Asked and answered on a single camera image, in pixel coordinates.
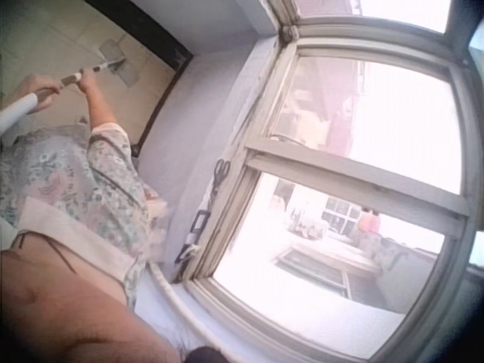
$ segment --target woman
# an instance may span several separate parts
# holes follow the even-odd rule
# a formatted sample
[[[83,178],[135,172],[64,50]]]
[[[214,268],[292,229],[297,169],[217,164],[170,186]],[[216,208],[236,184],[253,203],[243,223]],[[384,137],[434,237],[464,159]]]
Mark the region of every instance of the woman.
[[[18,231],[2,252],[2,335],[41,361],[179,362],[173,346],[126,308],[150,242],[163,237],[166,205],[138,177],[94,73],[85,70],[78,86],[90,130],[85,123],[43,129],[2,151],[0,216]],[[41,88],[58,93],[61,85],[27,77],[11,102]],[[192,353],[187,361],[206,354],[226,361],[214,349]]]

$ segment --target window pane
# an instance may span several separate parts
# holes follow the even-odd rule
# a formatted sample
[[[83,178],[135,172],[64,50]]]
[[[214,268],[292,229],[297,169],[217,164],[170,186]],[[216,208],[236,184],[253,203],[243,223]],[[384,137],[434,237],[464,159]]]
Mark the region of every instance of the window pane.
[[[470,40],[469,52],[474,62],[476,62],[477,69],[484,82],[484,19],[481,20],[481,23]]]
[[[295,0],[301,17],[380,17],[444,33],[451,0]]]
[[[281,184],[293,186],[284,201]],[[341,235],[325,212],[330,198],[262,174],[214,278],[291,332],[369,358],[424,288],[444,236],[377,211],[361,212]]]
[[[310,94],[312,106],[299,102]],[[387,64],[301,57],[271,135],[458,194],[461,139],[451,86]]]

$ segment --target paint roller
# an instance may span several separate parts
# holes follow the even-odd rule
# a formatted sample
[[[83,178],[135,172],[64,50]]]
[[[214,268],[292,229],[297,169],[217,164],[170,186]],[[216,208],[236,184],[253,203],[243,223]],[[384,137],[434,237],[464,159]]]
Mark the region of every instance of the paint roller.
[[[93,67],[94,72],[100,72],[102,70],[111,69],[112,71],[118,70],[124,63],[126,58],[115,60],[113,62],[105,62],[96,67]],[[60,82],[63,88],[73,83],[77,83],[82,77],[81,73],[74,73]],[[20,100],[15,101],[13,104],[7,106],[4,110],[0,111],[0,136],[3,135],[13,124],[16,123],[21,117],[27,115],[30,111],[36,108],[37,104],[45,100],[48,96],[52,95],[54,91],[51,89],[40,89],[36,92],[30,93],[27,96],[23,96]]]

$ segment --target floral dress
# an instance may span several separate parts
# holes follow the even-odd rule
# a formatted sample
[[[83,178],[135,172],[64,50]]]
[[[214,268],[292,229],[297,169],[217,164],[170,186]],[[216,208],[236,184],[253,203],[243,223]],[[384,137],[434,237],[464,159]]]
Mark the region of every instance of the floral dress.
[[[166,203],[138,176],[124,130],[114,123],[41,129],[0,158],[0,216],[19,233],[64,244],[124,284],[135,304],[138,279],[163,242]]]

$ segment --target hanging scissors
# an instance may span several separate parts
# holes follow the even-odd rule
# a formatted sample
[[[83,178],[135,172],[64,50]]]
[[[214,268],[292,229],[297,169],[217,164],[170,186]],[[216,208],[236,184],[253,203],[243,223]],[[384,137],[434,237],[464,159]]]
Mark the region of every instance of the hanging scissors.
[[[225,178],[227,178],[229,172],[230,161],[219,159],[215,165],[215,169],[213,170],[212,194],[214,194],[214,196],[219,192],[220,184],[225,180]]]

